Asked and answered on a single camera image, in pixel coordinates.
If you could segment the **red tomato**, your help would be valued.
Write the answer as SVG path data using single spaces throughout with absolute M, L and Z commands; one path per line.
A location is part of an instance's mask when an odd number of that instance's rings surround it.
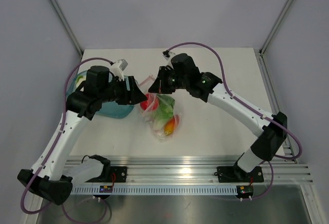
M 159 101 L 156 95 L 145 94 L 147 100 L 140 103 L 140 107 L 143 111 L 154 111 L 159 106 Z

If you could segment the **red orange mango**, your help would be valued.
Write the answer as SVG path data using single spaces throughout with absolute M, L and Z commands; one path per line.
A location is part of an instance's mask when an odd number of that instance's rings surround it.
M 169 136 L 174 133 L 180 122 L 180 116 L 174 115 L 164 126 L 164 135 Z

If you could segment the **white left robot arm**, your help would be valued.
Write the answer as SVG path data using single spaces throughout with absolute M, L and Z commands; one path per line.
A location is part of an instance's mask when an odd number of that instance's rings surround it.
M 31 169 L 19 172 L 17 178 L 25 191 L 59 206 L 75 186 L 91 179 L 110 179 L 111 162 L 99 155 L 67 171 L 64 166 L 80 134 L 104 103 L 136 105 L 145 100 L 133 76 L 125 76 L 122 70 L 92 66 L 86 79 L 65 97 L 62 120 L 38 161 Z

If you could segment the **green lettuce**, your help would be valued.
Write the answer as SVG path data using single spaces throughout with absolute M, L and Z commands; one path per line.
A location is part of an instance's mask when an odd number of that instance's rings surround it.
M 175 99 L 169 95 L 157 94 L 158 108 L 154 111 L 153 129 L 160 130 L 174 116 Z

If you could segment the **clear pink zip top bag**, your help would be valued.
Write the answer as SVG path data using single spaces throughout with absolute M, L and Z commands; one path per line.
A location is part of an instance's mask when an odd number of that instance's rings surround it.
M 153 94 L 149 87 L 155 82 L 149 75 L 138 84 L 146 96 L 139 103 L 139 113 L 149 126 L 151 133 L 160 141 L 171 139 L 178 131 L 183 116 L 183 108 L 177 98 L 168 94 Z

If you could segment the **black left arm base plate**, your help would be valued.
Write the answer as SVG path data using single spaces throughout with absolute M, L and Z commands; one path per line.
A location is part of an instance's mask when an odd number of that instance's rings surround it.
M 109 174 L 104 178 L 96 177 L 88 180 L 88 183 L 126 183 L 127 167 L 126 166 L 112 166 Z

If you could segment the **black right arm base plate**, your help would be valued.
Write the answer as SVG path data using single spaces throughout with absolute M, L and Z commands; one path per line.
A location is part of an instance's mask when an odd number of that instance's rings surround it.
M 262 168 L 256 166 L 251 172 L 246 173 L 237 166 L 218 166 L 214 172 L 219 183 L 262 183 L 264 176 Z

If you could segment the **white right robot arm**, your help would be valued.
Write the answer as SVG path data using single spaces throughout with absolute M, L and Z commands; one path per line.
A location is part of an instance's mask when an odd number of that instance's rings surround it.
M 287 137 L 287 116 L 263 112 L 260 108 L 242 100 L 225 89 L 224 81 L 210 72 L 201 72 L 186 53 L 174 54 L 164 51 L 167 61 L 161 66 L 150 93 L 172 94 L 178 89 L 212 104 L 245 125 L 256 141 L 229 167 L 226 179 L 246 182 L 252 171 L 263 161 L 271 161 Z

